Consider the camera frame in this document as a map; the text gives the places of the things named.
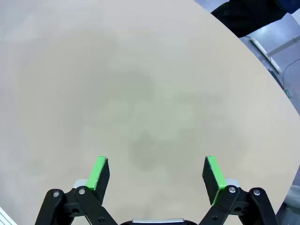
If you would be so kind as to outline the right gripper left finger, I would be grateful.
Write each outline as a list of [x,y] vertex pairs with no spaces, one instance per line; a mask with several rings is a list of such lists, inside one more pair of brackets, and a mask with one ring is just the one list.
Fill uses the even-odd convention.
[[70,225],[75,217],[85,217],[90,225],[117,224],[102,206],[109,177],[108,159],[99,156],[85,184],[67,193],[60,189],[48,190],[35,224]]

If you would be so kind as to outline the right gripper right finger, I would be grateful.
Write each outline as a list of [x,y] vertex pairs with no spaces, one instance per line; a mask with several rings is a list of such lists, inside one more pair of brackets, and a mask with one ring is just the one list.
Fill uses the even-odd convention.
[[201,225],[222,225],[229,215],[238,216],[243,225],[277,225],[278,220],[266,191],[254,187],[248,192],[225,179],[214,156],[204,161],[202,178],[211,208]]

